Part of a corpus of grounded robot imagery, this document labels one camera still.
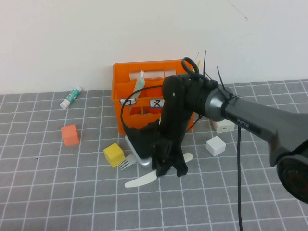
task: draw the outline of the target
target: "black cable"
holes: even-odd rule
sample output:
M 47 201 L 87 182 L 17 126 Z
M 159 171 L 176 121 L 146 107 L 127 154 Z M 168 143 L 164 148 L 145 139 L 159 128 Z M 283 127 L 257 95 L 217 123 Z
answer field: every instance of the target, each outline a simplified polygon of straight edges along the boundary
M 127 101 L 136 93 L 140 92 L 140 91 L 143 91 L 143 90 L 147 90 L 147 89 L 151 89 L 151 88 L 161 88 L 163 85 L 155 85 L 155 86 L 149 86 L 149 87 L 146 87 L 146 88 L 141 88 L 133 93 L 131 93 L 130 96 L 128 96 L 125 100 L 124 100 L 124 103 L 122 104 L 122 108 L 121 108 L 121 121 L 122 121 L 122 124 L 124 127 L 127 127 L 127 125 L 124 123 L 124 120 L 123 120 L 123 110 L 124 110 L 124 106 L 126 105 Z
M 241 208 L 241 127 L 237 131 L 237 208 L 240 231 L 243 231 L 242 208 Z
M 220 91 L 220 93 L 222 93 L 225 98 L 226 101 L 223 104 L 222 108 L 223 108 L 223 113 L 225 110 L 225 107 L 228 105 L 229 101 L 233 98 L 237 98 L 237 95 L 234 95 L 231 92 L 228 92 L 222 82 L 221 76 L 220 76 L 220 72 L 219 72 L 219 68 L 217 66 L 217 71 L 218 71 L 218 76 L 222 85 L 222 88 L 229 93 L 229 98 L 227 99 L 227 97 L 225 96 L 225 94 L 222 93 L 222 91 L 218 88 L 218 90 Z M 237 208 L 238 208 L 238 217 L 239 217 L 239 226 L 240 226 L 240 231 L 243 231 L 243 224 L 242 224 L 242 206 L 241 206 L 241 127 L 238 126 L 238 133 L 237 133 Z
M 205 76 L 205 59 L 206 59 L 206 50 L 204 52 L 204 59 L 203 59 L 203 76 Z
M 187 131 L 185 133 L 187 133 L 203 116 L 199 115 L 199 117 L 197 118 L 196 121 L 194 121 L 194 123 L 187 129 Z
M 203 76 L 205 77 L 206 75 L 210 80 L 212 80 L 212 78 L 205 71 L 205 60 L 206 60 L 206 51 L 204 52 L 204 59 L 203 59 Z

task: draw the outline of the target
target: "white cube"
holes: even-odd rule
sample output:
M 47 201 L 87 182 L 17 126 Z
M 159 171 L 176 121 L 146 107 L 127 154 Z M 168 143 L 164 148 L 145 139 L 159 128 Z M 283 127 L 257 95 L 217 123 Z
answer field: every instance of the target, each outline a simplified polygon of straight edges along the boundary
M 217 133 L 233 131 L 235 127 L 235 124 L 233 122 L 226 119 L 219 122 L 212 121 L 212 123 Z
M 215 136 L 206 142 L 205 147 L 213 156 L 217 156 L 226 150 L 226 143 L 220 137 Z

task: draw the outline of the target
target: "label on basket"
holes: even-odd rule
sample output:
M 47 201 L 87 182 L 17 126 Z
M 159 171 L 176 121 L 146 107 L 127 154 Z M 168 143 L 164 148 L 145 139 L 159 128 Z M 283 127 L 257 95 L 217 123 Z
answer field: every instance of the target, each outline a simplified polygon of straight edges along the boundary
M 164 106 L 164 99 L 152 99 L 150 100 L 150 107 L 160 108 Z
M 121 104 L 123 105 L 124 101 L 126 99 L 120 99 Z M 130 98 L 127 102 L 126 102 L 126 106 L 132 106 L 134 104 L 136 104 L 136 98 Z

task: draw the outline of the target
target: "silver metal part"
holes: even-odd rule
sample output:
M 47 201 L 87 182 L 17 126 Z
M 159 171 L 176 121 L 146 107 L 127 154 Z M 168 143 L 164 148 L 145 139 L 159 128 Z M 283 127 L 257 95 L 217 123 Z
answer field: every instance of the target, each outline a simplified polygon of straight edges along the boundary
M 136 157 L 137 161 L 139 162 L 139 164 L 141 164 L 142 166 L 145 166 L 145 167 L 152 167 L 152 158 L 149 157 L 147 159 L 141 159 L 138 156 L 134 146 L 131 144 L 131 142 L 130 142 L 130 140 L 129 140 L 129 138 L 127 136 L 125 136 L 125 140 L 126 140 L 127 144 L 129 145 L 131 151 L 135 155 L 135 157 Z
M 222 86 L 219 86 L 221 91 L 225 93 L 225 90 L 222 88 Z M 218 90 L 214 89 L 208 96 L 206 103 L 205 103 L 205 114 L 207 118 L 211 118 L 213 121 L 222 121 L 224 119 L 222 113 L 221 113 L 221 107 L 223 103 L 225 102 L 225 96 Z

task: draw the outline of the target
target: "toothbrush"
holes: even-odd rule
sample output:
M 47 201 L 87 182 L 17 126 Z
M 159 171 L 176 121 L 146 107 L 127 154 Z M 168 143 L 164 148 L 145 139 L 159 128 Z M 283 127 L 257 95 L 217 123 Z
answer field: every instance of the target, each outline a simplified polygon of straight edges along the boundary
M 134 89 L 133 92 L 135 92 L 137 90 L 140 90 L 141 88 L 144 88 L 145 81 L 144 81 L 143 77 L 144 77 L 144 71 L 140 71 L 140 76 L 139 76 L 139 78 L 136 81 L 135 89 Z M 141 91 L 136 93 L 136 94 L 134 94 L 132 96 L 132 98 L 138 98 L 140 93 L 141 93 Z

